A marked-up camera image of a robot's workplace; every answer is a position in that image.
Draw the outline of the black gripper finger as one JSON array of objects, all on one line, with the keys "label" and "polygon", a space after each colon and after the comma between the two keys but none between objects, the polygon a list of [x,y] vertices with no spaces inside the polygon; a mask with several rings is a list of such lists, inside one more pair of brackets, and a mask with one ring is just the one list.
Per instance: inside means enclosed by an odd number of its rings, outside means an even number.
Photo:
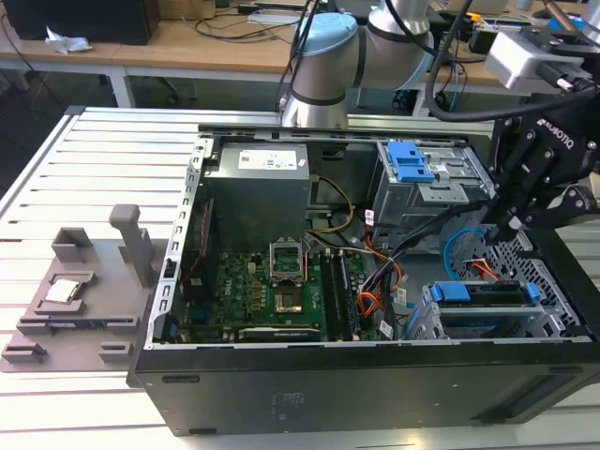
[{"label": "black gripper finger", "polygon": [[482,223],[490,226],[485,234],[489,245],[513,239],[523,225],[519,216],[532,189],[531,170],[523,165],[534,153],[538,138],[537,134],[521,134],[498,140],[492,171],[495,193],[482,218]]},{"label": "black gripper finger", "polygon": [[498,235],[516,235],[521,230],[555,230],[599,215],[593,191],[583,185],[538,193],[522,206],[512,206],[498,221]]}]

